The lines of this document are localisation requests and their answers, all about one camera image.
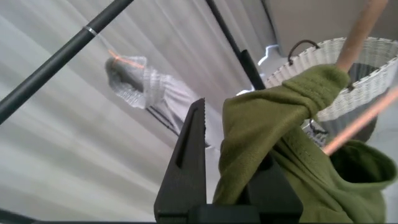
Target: woven basket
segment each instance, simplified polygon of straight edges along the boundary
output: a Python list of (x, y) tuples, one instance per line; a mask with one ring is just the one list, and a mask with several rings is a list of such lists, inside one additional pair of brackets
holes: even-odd
[[(337, 38), (319, 44), (307, 40), (302, 41), (310, 42), (314, 46), (290, 59), (293, 50), (302, 43), (299, 42), (290, 51), (289, 61), (265, 80), (266, 88), (279, 86), (284, 80), (290, 79), (312, 66), (336, 63), (345, 40), (346, 38)], [(319, 121), (339, 118), (386, 92), (396, 74), (397, 56), (397, 41), (368, 37), (364, 42), (359, 59), (356, 61), (359, 69), (352, 68), (350, 71), (354, 89), (352, 91), (347, 88), (342, 90), (329, 107), (317, 114)]]

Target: green cloth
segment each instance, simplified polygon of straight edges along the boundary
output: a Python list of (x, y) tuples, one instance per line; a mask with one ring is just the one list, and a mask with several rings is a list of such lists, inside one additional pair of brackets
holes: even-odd
[(359, 141), (347, 142), (328, 157), (300, 128), (348, 82), (347, 73), (319, 65), (281, 86), (226, 100), (214, 203), (236, 203), (271, 153), (303, 203), (301, 222), (384, 222), (381, 190), (396, 177), (394, 162)]

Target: brown basket handle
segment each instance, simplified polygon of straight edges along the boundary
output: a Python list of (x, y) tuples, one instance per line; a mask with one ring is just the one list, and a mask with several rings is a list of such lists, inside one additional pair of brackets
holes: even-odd
[(302, 44), (302, 43), (310, 43), (310, 44), (312, 44), (316, 49), (319, 49), (319, 48), (320, 48), (320, 47), (318, 46), (318, 44), (315, 43), (315, 42), (312, 41), (312, 40), (301, 40), (301, 41), (299, 41), (297, 44), (295, 44), (295, 45), (292, 47), (292, 50), (290, 50), (289, 55), (287, 56), (287, 61), (289, 62), (289, 65), (293, 65), (293, 60), (291, 59), (292, 54), (293, 54), (293, 51), (294, 51), (300, 44)]

